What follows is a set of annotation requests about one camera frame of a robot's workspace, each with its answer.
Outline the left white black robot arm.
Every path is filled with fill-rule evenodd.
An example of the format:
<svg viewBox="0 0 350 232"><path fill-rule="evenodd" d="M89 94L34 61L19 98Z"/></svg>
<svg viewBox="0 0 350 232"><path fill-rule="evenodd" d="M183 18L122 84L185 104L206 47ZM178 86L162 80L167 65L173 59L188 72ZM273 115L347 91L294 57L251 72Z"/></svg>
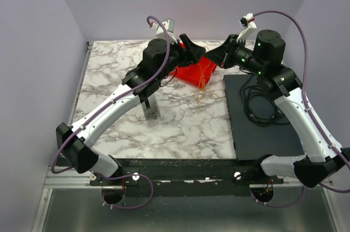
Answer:
<svg viewBox="0 0 350 232"><path fill-rule="evenodd" d="M119 164L110 155L96 151L93 146L99 137L120 117L141 103L156 105L153 93L177 67L199 62L205 48L193 43L185 34L180 42L167 44L166 40L151 40L142 52L141 62L128 71L117 89L85 117L68 126L56 128L60 154L77 173L91 171L105 177L113 176Z"/></svg>

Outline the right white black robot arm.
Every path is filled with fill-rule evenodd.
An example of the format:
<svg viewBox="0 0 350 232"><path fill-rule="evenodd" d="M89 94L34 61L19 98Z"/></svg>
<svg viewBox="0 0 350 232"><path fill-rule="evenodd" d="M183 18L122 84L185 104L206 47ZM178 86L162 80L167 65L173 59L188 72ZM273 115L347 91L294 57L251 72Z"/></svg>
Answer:
<svg viewBox="0 0 350 232"><path fill-rule="evenodd" d="M236 34L204 54L223 69L238 66L257 77L262 91L275 103L296 131L304 154L264 155L259 160L266 176L298 179L313 188L349 165L349 149L344 148L321 122L305 93L305 84L282 64L285 41L273 30L258 32L253 50Z"/></svg>

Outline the white plastic cable spool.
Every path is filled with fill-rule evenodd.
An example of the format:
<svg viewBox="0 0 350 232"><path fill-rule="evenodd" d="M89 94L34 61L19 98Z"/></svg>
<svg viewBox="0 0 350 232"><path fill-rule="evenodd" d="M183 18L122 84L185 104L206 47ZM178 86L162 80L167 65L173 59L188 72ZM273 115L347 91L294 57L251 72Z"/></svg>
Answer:
<svg viewBox="0 0 350 232"><path fill-rule="evenodd" d="M158 102L155 95L151 95L142 103L143 114L146 120L161 118Z"/></svg>

